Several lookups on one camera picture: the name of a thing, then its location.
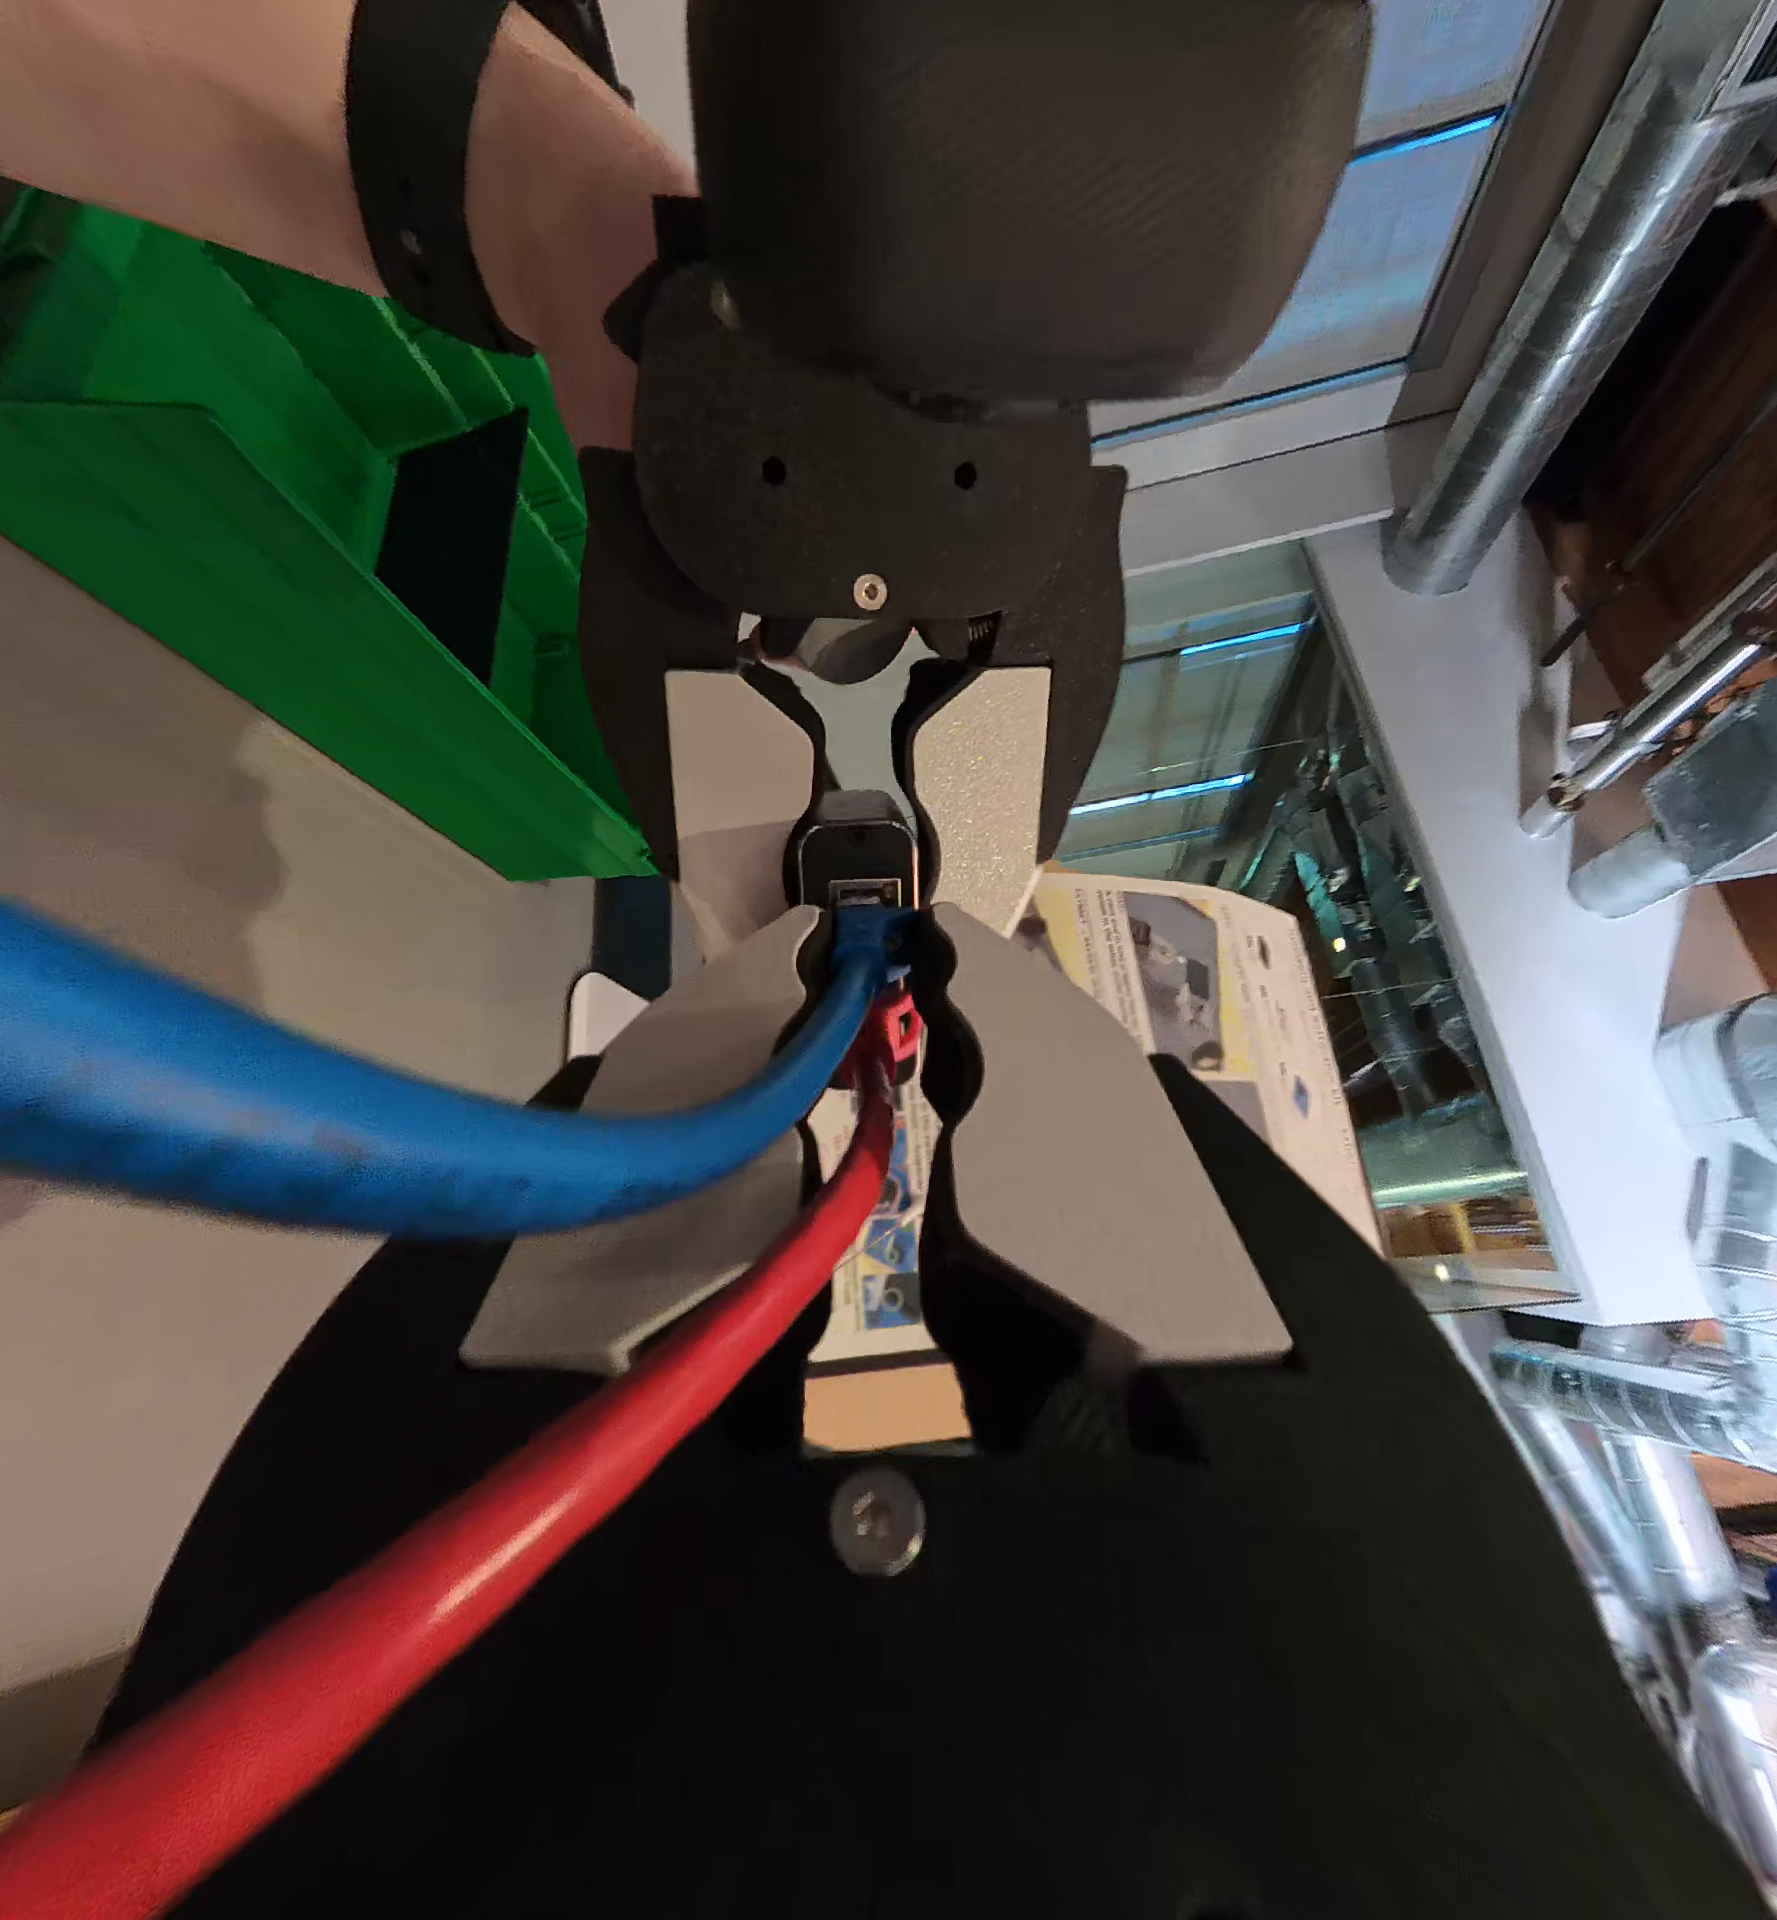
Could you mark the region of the person's left forearm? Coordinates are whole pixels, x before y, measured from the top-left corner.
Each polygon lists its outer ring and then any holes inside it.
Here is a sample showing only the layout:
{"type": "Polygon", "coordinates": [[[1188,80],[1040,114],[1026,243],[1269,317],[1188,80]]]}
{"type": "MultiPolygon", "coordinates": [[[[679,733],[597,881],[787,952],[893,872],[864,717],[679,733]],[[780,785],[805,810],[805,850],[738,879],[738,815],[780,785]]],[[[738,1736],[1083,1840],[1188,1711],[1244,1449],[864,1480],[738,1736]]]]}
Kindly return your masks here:
{"type": "Polygon", "coordinates": [[[382,298],[348,0],[0,0],[0,179],[382,298]]]}

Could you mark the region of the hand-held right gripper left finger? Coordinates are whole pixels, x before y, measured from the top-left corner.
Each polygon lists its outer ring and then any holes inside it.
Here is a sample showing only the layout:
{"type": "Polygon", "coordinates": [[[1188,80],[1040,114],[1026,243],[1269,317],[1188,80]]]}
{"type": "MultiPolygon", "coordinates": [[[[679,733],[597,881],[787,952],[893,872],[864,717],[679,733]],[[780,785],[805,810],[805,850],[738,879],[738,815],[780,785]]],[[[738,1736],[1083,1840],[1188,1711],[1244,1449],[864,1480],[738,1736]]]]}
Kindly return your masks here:
{"type": "MultiPolygon", "coordinates": [[[[747,1085],[809,984],[795,972],[814,907],[711,959],[649,999],[600,1057],[589,1111],[683,1111],[747,1085]]],[[[638,1216],[521,1236],[461,1339],[474,1371],[625,1371],[632,1353],[747,1273],[805,1208],[805,1138],[787,1138],[725,1183],[638,1216]]]]}

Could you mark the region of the cluster of silver ducts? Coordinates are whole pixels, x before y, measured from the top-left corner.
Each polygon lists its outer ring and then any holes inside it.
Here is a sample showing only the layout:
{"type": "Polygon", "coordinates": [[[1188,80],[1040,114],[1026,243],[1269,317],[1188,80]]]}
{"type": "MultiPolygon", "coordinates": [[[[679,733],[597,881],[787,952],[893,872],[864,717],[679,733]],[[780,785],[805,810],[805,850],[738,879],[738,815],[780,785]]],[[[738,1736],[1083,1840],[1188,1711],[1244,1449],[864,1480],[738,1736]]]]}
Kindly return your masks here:
{"type": "MultiPolygon", "coordinates": [[[[1507,511],[1636,334],[1648,298],[1777,123],[1777,7],[1659,7],[1629,77],[1448,431],[1382,541],[1412,595],[1472,579],[1507,511]]],[[[1713,602],[1645,692],[1566,733],[1522,835],[1645,769],[1645,827],[1573,864],[1606,921],[1777,879],[1777,548],[1713,602]]],[[[1693,1140],[1691,1248],[1713,1348],[1585,1334],[1573,1353],[1496,1339],[1496,1415],[1614,1593],[1629,1681],[1777,1912],[1777,1644],[1752,1625],[1700,1459],[1777,1480],[1777,999],[1671,1025],[1659,1078],[1693,1140]]]]}

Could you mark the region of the person's left hand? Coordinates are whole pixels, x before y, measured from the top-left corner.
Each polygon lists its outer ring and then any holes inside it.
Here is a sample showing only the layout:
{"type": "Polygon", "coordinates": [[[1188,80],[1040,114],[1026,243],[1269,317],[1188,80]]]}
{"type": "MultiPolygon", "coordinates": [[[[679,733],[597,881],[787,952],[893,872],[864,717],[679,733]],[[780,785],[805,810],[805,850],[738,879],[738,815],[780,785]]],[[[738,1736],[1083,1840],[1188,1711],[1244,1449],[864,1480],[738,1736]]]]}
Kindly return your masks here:
{"type": "Polygon", "coordinates": [[[522,7],[478,91],[512,165],[500,317],[538,344],[573,451],[632,451],[638,364],[606,309],[659,258],[659,201],[694,172],[522,7]]]}

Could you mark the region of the black wristband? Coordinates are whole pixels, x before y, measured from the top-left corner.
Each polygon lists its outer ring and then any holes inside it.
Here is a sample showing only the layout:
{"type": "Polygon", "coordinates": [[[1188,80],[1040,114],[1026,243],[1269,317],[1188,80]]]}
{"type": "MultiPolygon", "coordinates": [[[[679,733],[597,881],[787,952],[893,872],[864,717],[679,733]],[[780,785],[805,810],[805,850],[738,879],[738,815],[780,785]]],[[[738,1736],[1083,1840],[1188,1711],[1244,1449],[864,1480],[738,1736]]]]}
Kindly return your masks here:
{"type": "Polygon", "coordinates": [[[538,344],[500,321],[465,238],[465,134],[504,0],[358,0],[348,11],[348,179],[382,292],[478,351],[538,344]]]}

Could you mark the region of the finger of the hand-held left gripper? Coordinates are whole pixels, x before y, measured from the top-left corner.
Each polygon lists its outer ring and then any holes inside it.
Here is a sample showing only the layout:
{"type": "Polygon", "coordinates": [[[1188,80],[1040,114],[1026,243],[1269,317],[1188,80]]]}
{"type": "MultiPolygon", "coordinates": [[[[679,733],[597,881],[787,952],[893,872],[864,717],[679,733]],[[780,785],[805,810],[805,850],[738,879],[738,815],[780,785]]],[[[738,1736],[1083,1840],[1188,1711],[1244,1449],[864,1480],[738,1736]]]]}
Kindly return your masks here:
{"type": "Polygon", "coordinates": [[[1052,670],[910,661],[896,698],[896,787],[917,819],[917,888],[994,932],[1032,907],[1044,850],[1052,670]]]}
{"type": "Polygon", "coordinates": [[[704,959],[788,907],[787,850],[814,803],[821,717],[780,670],[667,670],[679,888],[704,959]]]}

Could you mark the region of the green plastic bin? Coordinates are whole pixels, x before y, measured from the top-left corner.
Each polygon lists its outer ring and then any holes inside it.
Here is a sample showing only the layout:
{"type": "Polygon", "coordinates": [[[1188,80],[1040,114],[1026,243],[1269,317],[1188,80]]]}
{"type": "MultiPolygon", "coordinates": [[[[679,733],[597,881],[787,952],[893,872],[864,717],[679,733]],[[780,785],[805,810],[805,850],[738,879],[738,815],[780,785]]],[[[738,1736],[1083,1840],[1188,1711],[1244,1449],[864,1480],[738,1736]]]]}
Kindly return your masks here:
{"type": "Polygon", "coordinates": [[[644,879],[552,372],[0,179],[0,534],[500,879],[644,879]]]}

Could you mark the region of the glass office window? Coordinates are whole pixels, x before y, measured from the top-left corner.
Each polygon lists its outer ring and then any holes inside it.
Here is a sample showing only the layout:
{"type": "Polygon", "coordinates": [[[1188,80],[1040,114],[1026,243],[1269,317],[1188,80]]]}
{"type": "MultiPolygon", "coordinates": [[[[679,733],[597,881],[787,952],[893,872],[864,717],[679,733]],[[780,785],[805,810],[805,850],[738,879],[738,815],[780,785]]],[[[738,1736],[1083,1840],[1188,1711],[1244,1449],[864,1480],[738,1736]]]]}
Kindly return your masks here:
{"type": "Polygon", "coordinates": [[[1199,396],[1097,409],[1127,465],[1127,670],[1069,810],[1063,861],[1199,861],[1316,651],[1306,534],[1377,524],[1436,431],[1399,422],[1448,254],[1496,142],[1496,108],[1370,136],[1264,344],[1199,396]]]}

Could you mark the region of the white sign stand base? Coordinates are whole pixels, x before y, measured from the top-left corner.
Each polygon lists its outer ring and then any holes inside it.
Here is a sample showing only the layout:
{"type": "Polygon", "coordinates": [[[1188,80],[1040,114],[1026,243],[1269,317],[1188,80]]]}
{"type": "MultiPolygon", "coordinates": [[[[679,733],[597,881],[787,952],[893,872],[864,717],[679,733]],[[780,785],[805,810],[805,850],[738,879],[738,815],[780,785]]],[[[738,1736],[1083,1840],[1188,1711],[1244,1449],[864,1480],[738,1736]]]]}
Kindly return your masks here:
{"type": "Polygon", "coordinates": [[[638,1025],[644,1001],[649,999],[589,969],[571,984],[561,1062],[600,1062],[638,1025]]]}

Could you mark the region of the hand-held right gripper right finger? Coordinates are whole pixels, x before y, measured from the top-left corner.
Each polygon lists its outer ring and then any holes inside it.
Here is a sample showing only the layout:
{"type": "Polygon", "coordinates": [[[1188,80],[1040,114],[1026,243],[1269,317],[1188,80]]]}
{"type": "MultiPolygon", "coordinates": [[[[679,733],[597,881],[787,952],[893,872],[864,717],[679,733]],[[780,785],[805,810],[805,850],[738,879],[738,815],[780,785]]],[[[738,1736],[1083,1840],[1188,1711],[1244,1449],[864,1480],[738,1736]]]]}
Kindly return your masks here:
{"type": "Polygon", "coordinates": [[[1289,1353],[1143,1043],[961,905],[924,913],[940,1227],[1148,1367],[1289,1353]]]}

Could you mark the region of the black ethernet port adapter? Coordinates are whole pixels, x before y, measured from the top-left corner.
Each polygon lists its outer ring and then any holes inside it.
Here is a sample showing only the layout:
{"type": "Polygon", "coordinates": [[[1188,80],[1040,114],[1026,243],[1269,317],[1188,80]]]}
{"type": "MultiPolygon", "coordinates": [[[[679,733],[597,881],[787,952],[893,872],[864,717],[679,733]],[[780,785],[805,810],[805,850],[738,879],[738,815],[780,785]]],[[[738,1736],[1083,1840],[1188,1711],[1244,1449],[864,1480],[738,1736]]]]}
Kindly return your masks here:
{"type": "Polygon", "coordinates": [[[787,837],[787,905],[924,907],[924,847],[886,787],[821,787],[787,837]]]}

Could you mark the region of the printed instruction sheet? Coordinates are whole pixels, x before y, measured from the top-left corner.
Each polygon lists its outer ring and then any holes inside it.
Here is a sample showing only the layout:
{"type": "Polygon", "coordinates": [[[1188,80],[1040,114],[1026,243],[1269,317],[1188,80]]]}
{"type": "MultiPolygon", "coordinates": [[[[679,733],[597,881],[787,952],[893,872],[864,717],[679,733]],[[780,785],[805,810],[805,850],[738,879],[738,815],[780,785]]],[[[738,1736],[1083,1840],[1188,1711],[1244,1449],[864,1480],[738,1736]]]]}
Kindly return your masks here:
{"type": "MultiPolygon", "coordinates": [[[[1217,1090],[1264,1157],[1382,1257],[1306,947],[1283,907],[1210,881],[1044,872],[1012,938],[1109,1001],[1148,1062],[1217,1090]]],[[[924,1329],[924,1283],[940,1273],[948,1236],[924,1236],[938,1138],[940,1125],[910,1072],[896,1090],[893,1173],[833,1271],[814,1367],[938,1348],[924,1329]]]]}

